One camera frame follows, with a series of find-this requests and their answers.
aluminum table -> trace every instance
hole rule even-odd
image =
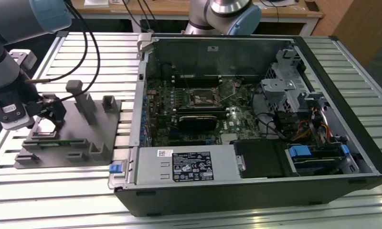
[[[101,51],[101,70],[90,95],[100,99],[112,94],[123,100],[115,143],[117,160],[128,154],[139,34],[94,35]],[[382,150],[382,89],[339,42],[326,37],[306,37],[304,40]],[[41,93],[65,97],[68,80],[89,83],[96,70],[93,43],[89,45],[80,69],[61,81],[38,84]],[[70,32],[66,37],[57,37],[34,78],[65,73],[78,62],[82,50],[81,33]],[[318,89],[314,77],[308,77]],[[382,228],[382,186],[356,191],[324,205],[136,218],[108,189],[108,166],[13,168],[26,135],[26,129],[0,133],[0,229],[105,226],[111,229]]]

wooden desk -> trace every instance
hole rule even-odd
[[[189,3],[176,0],[145,0],[153,15],[157,20],[188,20],[188,9]],[[82,14],[84,18],[88,19],[129,19],[124,5],[111,4],[108,8],[93,8],[88,9],[82,7],[84,0],[72,0],[73,6],[77,11]],[[136,21],[144,18],[139,3],[136,0],[129,0],[127,3],[128,9],[133,15]],[[323,17],[322,12],[308,11],[306,8],[304,0],[299,0],[295,8],[279,7],[279,19],[276,9],[262,10],[260,22],[282,22],[282,23],[302,23],[303,27],[300,35],[311,35],[319,18]],[[132,22],[133,32],[141,32],[139,26]]]
[[[312,35],[334,35],[366,66],[382,49],[382,0],[315,0],[326,13]]]

gray block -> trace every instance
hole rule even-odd
[[[81,86],[82,83],[80,80],[69,80],[66,83],[66,92],[72,93],[72,94],[77,94],[81,93]],[[84,93],[78,96],[74,97],[76,100],[76,108],[77,111],[82,114],[86,122],[89,125],[92,125],[93,123],[96,123],[97,119],[94,117],[94,103],[90,97],[89,93]]]
[[[113,108],[104,110],[104,103],[113,101]],[[113,157],[113,146],[116,130],[120,119],[120,100],[106,98],[94,101],[96,108],[92,113],[94,123],[88,124],[84,115],[78,112],[73,101],[64,101],[66,109],[65,123],[58,130],[56,138],[33,136],[38,128],[38,121],[34,124],[29,136],[22,144],[22,149],[16,158],[14,167],[80,167],[108,165]],[[25,159],[34,154],[37,159]]]
[[[101,100],[101,105],[105,112],[113,112],[119,109],[115,96],[105,95]]]

motherboard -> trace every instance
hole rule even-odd
[[[256,85],[221,76],[147,80],[152,146],[221,145],[260,138],[251,107]]]

metal bracket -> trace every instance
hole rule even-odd
[[[141,51],[152,43],[151,33],[143,33],[137,39],[137,50]]]
[[[276,104],[284,101],[286,91],[296,88],[291,80],[282,79],[264,79],[260,81],[260,86],[267,100]]]
[[[37,57],[28,49],[13,49],[9,52],[13,60],[17,62],[24,71],[30,70],[37,62]]]

